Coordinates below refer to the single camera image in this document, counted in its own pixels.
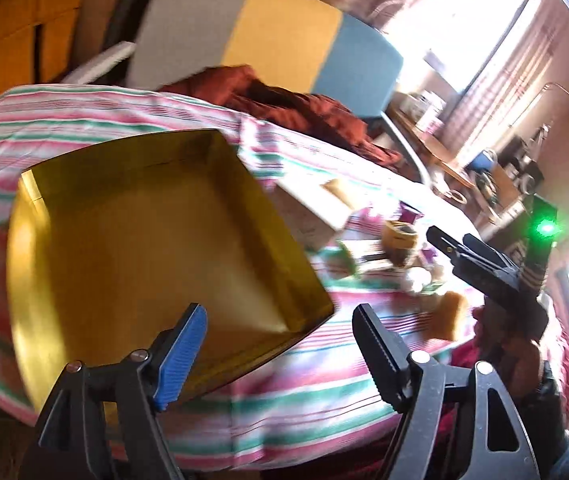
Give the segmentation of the person's right hand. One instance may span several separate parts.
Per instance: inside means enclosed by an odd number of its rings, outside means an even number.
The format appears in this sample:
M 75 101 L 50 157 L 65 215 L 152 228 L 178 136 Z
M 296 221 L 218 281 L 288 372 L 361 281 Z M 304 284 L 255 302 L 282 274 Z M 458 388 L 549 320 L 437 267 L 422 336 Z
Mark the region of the person's right hand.
M 539 344 L 526 339 L 521 334 L 511 333 L 503 336 L 499 344 L 490 341 L 485 324 L 485 308 L 472 310 L 475 321 L 474 342 L 479 355 L 485 358 L 491 349 L 499 347 L 500 359 L 493 368 L 497 370 L 502 382 L 514 400 L 521 400 L 533 393 L 541 384 L 543 362 Z

